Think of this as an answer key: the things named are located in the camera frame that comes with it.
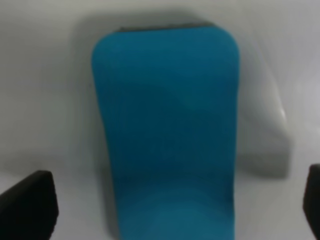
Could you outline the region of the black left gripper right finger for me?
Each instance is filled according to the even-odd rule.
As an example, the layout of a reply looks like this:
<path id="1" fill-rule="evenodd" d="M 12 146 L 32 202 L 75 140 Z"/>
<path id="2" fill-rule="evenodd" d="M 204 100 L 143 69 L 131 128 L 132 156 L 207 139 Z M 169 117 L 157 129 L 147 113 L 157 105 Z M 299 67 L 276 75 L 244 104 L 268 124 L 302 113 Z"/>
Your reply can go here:
<path id="1" fill-rule="evenodd" d="M 312 164 L 303 196 L 303 211 L 316 238 L 320 237 L 320 165 Z"/>

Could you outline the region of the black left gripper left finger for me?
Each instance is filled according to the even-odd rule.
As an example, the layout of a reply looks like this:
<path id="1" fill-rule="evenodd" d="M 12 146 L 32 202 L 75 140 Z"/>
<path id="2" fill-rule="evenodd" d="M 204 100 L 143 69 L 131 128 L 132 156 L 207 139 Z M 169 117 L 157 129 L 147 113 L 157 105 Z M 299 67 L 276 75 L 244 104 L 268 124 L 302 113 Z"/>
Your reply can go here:
<path id="1" fill-rule="evenodd" d="M 58 216 L 53 174 L 38 170 L 0 195 L 0 238 L 49 240 Z"/>

